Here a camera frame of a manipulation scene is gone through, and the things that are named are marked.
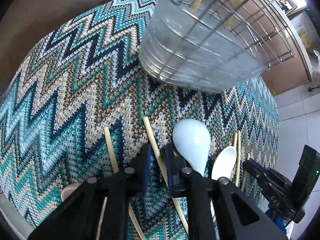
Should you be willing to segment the brown kitchen cabinet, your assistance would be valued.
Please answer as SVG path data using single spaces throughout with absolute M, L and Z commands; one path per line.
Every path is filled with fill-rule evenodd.
M 228 37 L 227 45 L 219 45 L 227 53 L 222 68 L 238 82 L 262 75 L 276 93 L 304 83 L 308 79 L 305 50 L 275 1 L 243 0 L 236 11 L 233 1 L 217 1 L 219 31 Z M 225 27 L 231 15 L 233 21 Z

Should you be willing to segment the beige spoon lower left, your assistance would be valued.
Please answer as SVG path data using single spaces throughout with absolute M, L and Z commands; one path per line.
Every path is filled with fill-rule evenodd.
M 65 187 L 61 192 L 61 199 L 64 202 L 79 186 L 81 183 L 74 183 Z

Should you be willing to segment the bamboo chopstick pair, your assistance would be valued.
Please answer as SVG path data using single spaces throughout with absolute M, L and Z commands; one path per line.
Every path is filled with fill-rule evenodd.
M 240 162 L 241 162 L 241 132 L 237 131 L 237 143 L 236 143 L 236 172 L 235 172 L 235 185 L 239 186 L 239 177 L 240 177 Z
M 237 141 L 238 141 L 238 133 L 235 132 L 233 135 L 233 147 L 235 147 L 235 148 L 237 146 Z

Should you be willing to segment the white ceramic spoon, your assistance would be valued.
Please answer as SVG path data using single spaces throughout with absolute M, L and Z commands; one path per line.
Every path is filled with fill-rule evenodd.
M 226 177 L 230 179 L 236 159 L 237 153 L 234 146 L 228 146 L 222 150 L 215 159 L 212 168 L 211 179 L 218 180 L 220 177 Z

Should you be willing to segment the light blue ceramic spoon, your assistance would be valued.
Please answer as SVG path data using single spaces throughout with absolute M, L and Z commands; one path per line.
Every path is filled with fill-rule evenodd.
M 203 176 L 211 145 L 207 127 L 198 120 L 183 119 L 174 126 L 172 139 L 178 153 Z

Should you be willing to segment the zigzag woven placemat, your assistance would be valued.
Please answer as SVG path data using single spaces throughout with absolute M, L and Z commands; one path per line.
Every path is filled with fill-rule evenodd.
M 274 168 L 277 104 L 263 79 L 206 94 L 156 83 L 140 66 L 138 48 L 158 0 L 112 0 L 42 38 L 19 66 L 1 103 L 1 189 L 17 215 L 36 228 L 62 202 L 62 190 L 139 153 L 148 117 L 159 147 L 184 118 L 204 123 L 217 154 L 241 133 L 241 157 Z

